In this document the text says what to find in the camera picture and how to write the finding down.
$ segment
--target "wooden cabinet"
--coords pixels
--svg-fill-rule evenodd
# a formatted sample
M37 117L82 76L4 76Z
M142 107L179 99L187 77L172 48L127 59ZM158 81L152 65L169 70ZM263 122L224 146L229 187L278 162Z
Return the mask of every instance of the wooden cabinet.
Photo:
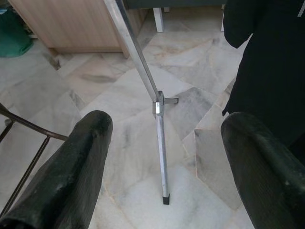
M10 0L38 38L58 52L124 52L103 0ZM129 10L137 34L146 10Z

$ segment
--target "marble floor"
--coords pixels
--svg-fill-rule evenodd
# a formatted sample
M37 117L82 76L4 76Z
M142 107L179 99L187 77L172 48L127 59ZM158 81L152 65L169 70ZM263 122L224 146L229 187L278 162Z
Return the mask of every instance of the marble floor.
M150 11L138 37L159 90L180 99L165 110L169 206L162 204L152 104L130 58L90 53L53 60L35 42L21 57L0 59L0 101L12 112L64 135L89 111L112 117L90 229L253 229L220 136L245 45L226 42L221 19L221 6L171 9L165 32L156 33ZM0 209L42 141L17 124L0 144ZM38 166L60 144L51 141Z

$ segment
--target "metal rod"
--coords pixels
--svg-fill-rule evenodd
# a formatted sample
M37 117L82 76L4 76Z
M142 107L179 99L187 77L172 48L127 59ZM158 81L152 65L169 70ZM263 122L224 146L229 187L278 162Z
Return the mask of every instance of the metal rod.
M164 98L164 104L177 104L177 103L179 103L178 98L174 98L174 99Z
M0 135L0 143L2 142L2 140L4 139L4 137L6 136L6 134L10 131L11 127L13 126L14 122L10 120L10 123L5 127L5 129L2 131L1 135Z
M123 2L121 0L105 0L104 2L131 58L133 59L149 96L153 102L159 101L160 96L158 89L153 81L152 74L148 68L138 40L132 31Z
M157 115L156 116L156 122L157 122L159 155L160 155L160 168L161 168L163 200L164 200L164 198L169 198L169 190L168 190L168 184L167 184L167 162L166 162L166 149L165 149L165 134L164 134L163 115Z
M17 198L18 194L20 193L24 183L27 181L27 179L29 178L29 175L31 174L33 168L35 167L37 161L39 160L42 152L44 151L45 147L47 146L47 144L49 143L50 137L46 137L46 139L43 141L43 143L41 144L38 152L36 153L35 157L33 158L33 160L31 161L28 169L26 170L26 172L24 173L23 177L21 178L21 180L19 181L17 187L15 188L13 194L11 195L9 201L6 203L4 209L2 210L1 214L0 214L0 218L8 212L8 210L11 208L11 206L13 205L15 199Z
M31 123L31 122L29 122L29 121L19 117L19 116L9 112L6 108L3 109L2 105L0 106L0 114L5 116L5 117L8 117L12 121L20 123L20 124L30 128L32 130L35 130L35 131L37 131L37 132L39 132L39 133L41 133L43 135L46 135L46 136L49 136L49 137L53 137L53 138L56 138L56 139L59 139L59 140L63 140L63 141L67 140L67 138L68 138L67 136L60 135L60 134L57 134L57 133L54 133L52 131L48 131L46 129L43 129L43 128L39 127L39 126L37 126L37 125L35 125L35 124L33 124L33 123Z

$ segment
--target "grey stain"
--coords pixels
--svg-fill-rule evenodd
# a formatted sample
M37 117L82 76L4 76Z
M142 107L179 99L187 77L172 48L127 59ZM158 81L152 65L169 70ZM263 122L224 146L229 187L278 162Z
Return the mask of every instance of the grey stain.
M219 44L219 42L220 42L220 39L219 39L219 38L214 38L214 39L212 40L212 44L213 44L213 45L217 45L217 44Z
M107 75L89 75L89 74L83 74L81 76L82 79L91 81L94 83L113 83L116 81L116 79L111 78Z
M123 149L128 148L128 146L130 145L130 134L131 134L131 128L130 126L126 126L126 129L124 130L124 145L123 145Z

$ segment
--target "white table leg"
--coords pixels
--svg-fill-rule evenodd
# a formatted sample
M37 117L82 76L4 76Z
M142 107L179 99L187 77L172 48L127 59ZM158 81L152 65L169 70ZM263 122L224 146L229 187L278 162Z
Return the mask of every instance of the white table leg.
M153 9L154 20L156 22L157 32L163 32L163 17L162 17L162 9L154 8Z
M223 14L223 19L222 19L222 22L221 22L221 32L224 31L224 14Z

